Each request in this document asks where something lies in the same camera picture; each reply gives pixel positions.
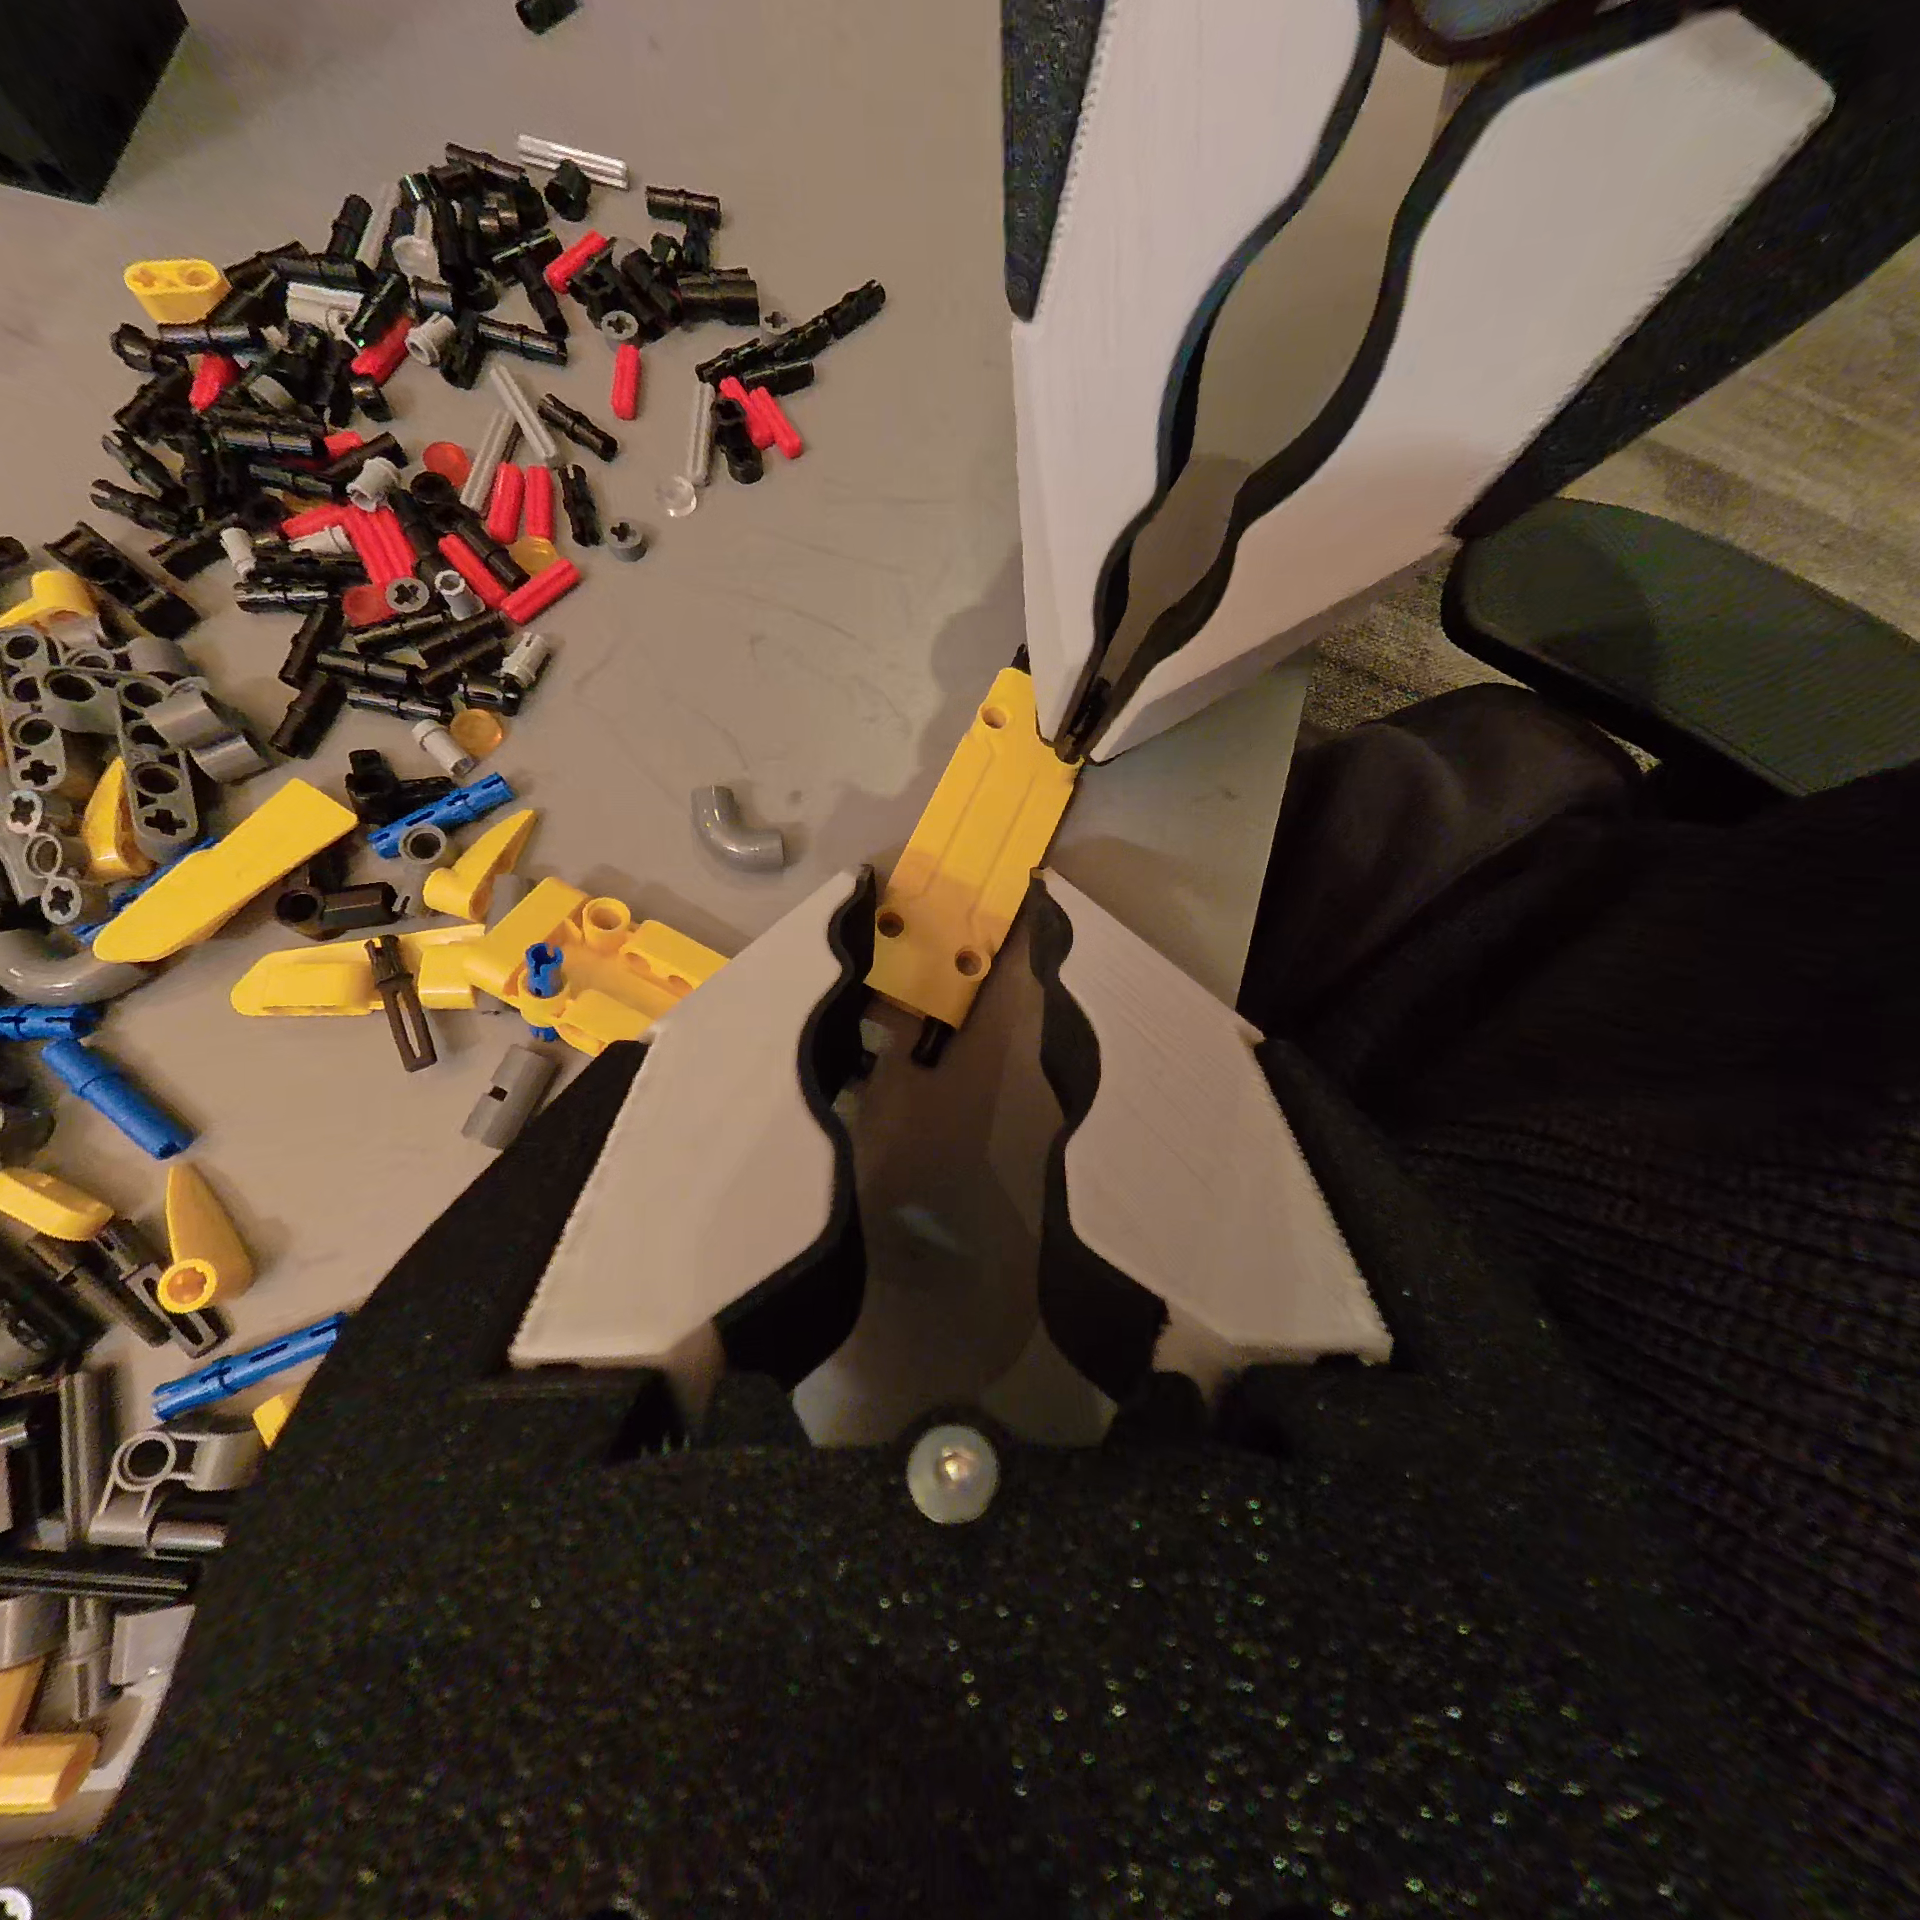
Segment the grey elbow piece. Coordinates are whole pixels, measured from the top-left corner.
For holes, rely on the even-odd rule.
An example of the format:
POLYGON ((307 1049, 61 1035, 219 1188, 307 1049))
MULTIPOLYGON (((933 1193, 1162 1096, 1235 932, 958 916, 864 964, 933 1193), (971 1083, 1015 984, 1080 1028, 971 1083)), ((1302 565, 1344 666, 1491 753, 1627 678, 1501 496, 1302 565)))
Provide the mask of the grey elbow piece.
POLYGON ((689 795, 695 842, 732 871, 773 875, 787 869, 787 840, 773 823, 746 818, 732 788, 709 783, 689 795))

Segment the yellow panel brick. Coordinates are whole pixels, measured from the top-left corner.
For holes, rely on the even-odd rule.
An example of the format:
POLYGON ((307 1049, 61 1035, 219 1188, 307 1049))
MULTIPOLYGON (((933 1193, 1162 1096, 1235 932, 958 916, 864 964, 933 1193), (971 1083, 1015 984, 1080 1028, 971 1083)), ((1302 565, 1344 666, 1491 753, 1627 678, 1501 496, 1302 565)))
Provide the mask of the yellow panel brick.
POLYGON ((1038 732, 1033 675, 1002 666, 878 893, 882 1001, 954 1031, 971 1019, 1080 776, 1038 732))

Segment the yellow wing piece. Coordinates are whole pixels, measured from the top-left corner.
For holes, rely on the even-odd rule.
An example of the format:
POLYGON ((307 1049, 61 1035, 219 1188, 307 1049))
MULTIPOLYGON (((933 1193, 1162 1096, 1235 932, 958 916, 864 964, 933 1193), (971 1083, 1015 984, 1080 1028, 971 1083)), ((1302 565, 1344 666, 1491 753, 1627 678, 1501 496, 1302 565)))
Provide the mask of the yellow wing piece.
MULTIPOLYGON (((472 1010, 467 946, 488 935, 484 925, 442 925, 402 932, 397 943, 425 1010, 472 1010)), ((371 943, 310 944, 260 956, 228 992, 243 1019, 354 1019, 381 1010, 371 981, 371 943)))

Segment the pile of mixed toy bricks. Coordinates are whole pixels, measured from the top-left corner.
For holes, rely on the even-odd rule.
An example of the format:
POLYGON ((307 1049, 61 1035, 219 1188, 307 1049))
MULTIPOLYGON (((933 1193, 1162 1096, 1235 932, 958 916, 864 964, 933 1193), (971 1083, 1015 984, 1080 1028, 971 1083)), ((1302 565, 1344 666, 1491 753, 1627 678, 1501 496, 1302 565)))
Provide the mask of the pile of mixed toy bricks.
POLYGON ((208 1683, 211 1600, 233 1546, 290 1593, 333 1546, 376 1571, 371 1524, 323 1481, 291 1546, 251 1487, 301 1396, 390 1266, 484 1161, 446 1130, 483 1044, 472 1010, 425 1010, 397 935, 467 925, 418 884, 529 807, 497 769, 390 769, 414 800, 362 816, 354 760, 274 756, 180 639, 131 666, 187 668, 254 743, 238 776, 141 756, 101 672, 105 611, 56 540, 6 565, 6 1843, 91 1834, 154 1737, 182 1734, 185 1666, 208 1683), (243 1019, 265 954, 371 943, 381 1010, 243 1019), (274 1435, 256 1406, 284 1402, 274 1435))

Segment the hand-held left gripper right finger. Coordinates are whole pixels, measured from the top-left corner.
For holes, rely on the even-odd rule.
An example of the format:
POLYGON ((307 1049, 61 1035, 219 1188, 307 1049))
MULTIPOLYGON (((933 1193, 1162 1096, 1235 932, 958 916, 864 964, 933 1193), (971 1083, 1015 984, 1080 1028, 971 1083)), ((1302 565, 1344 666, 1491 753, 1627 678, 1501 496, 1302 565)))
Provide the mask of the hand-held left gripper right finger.
POLYGON ((1259 1061, 1259 1031, 1058 874, 1029 887, 1044 1165, 1038 1318, 1110 1403, 1213 1403, 1281 1363, 1390 1363, 1385 1321, 1259 1061))

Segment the yellow fin piece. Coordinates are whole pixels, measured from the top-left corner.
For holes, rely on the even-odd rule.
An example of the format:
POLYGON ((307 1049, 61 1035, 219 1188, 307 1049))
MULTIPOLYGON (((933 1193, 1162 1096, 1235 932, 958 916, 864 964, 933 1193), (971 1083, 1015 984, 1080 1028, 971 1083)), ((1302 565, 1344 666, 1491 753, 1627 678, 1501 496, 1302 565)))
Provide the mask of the yellow fin piece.
POLYGON ((484 922, 497 880, 516 871, 538 821, 535 807, 520 807, 488 824, 453 864, 422 879, 422 910, 463 922, 484 922))

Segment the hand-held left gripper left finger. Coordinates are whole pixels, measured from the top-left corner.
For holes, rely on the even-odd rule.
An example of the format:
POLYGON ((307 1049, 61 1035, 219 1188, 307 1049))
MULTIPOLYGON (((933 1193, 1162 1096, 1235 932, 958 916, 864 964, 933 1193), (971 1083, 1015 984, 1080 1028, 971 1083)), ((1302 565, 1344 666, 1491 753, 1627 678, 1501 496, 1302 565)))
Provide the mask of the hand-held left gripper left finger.
POLYGON ((874 869, 842 869, 649 1028, 508 1345, 512 1388, 790 1396, 846 1345, 868 1263, 835 1103, 874 912, 874 869))

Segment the black brick tower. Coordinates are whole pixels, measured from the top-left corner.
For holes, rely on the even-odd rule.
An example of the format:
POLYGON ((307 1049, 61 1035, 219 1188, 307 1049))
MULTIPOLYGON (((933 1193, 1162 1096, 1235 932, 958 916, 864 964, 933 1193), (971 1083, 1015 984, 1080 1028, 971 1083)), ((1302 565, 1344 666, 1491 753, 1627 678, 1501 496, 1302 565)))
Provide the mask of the black brick tower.
POLYGON ((180 3, 2 3, 2 184, 97 202, 185 24, 180 3))

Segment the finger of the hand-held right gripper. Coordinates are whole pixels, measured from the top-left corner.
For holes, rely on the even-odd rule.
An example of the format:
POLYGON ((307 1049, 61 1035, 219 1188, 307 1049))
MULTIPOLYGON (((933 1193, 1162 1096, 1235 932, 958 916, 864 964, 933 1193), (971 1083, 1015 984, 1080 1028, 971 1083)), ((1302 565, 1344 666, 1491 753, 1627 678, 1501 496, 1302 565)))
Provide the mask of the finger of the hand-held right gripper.
POLYGON ((1338 154, 1382 4, 1121 3, 1096 33, 1035 314, 1011 325, 1027 645, 1053 743, 1183 457, 1213 314, 1338 154))
POLYGON ((1475 80, 1404 192, 1338 389, 1242 483, 1084 753, 1183 724, 1441 550, 1833 102, 1740 7, 1608 13, 1475 80))

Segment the person's dark trousers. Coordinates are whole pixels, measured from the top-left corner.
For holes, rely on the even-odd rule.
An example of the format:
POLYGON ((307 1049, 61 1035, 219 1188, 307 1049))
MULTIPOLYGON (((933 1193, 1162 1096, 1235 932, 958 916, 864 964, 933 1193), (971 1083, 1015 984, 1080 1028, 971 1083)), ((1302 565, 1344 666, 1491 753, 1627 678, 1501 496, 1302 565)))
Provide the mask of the person's dark trousers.
POLYGON ((1646 816, 1613 737, 1481 683, 1300 747, 1237 1012, 1361 1099, 1466 1044, 1593 918, 1646 816))

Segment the short grey tube connector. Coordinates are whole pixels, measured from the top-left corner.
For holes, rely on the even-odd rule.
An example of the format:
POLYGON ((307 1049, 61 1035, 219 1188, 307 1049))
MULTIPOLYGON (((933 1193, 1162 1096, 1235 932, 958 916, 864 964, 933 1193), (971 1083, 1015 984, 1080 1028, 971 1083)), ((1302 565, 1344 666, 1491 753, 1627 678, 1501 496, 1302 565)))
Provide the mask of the short grey tube connector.
POLYGON ((544 1044, 511 1044, 467 1109, 463 1138, 491 1153, 508 1150, 540 1111, 558 1075, 562 1061, 544 1044))

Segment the yellow brick assembly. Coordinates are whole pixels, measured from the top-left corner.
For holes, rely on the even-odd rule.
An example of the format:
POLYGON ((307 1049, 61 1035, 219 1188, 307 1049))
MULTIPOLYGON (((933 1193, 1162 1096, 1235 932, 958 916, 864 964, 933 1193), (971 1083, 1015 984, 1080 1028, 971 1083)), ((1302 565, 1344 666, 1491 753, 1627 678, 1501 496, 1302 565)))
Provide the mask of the yellow brick assembly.
POLYGON ((642 1040, 728 960, 667 925, 635 918, 619 898, 548 875, 467 943, 463 962, 478 992, 591 1059, 642 1040))

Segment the black office chair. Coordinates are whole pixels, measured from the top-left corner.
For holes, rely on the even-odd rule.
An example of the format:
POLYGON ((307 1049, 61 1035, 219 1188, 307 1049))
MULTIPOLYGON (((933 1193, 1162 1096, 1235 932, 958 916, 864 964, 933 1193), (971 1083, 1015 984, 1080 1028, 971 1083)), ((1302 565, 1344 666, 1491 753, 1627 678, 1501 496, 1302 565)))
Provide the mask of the black office chair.
POLYGON ((1458 650, 1650 753, 1700 818, 1917 756, 1912 636, 1635 507, 1551 498, 1466 540, 1442 628, 1458 650))

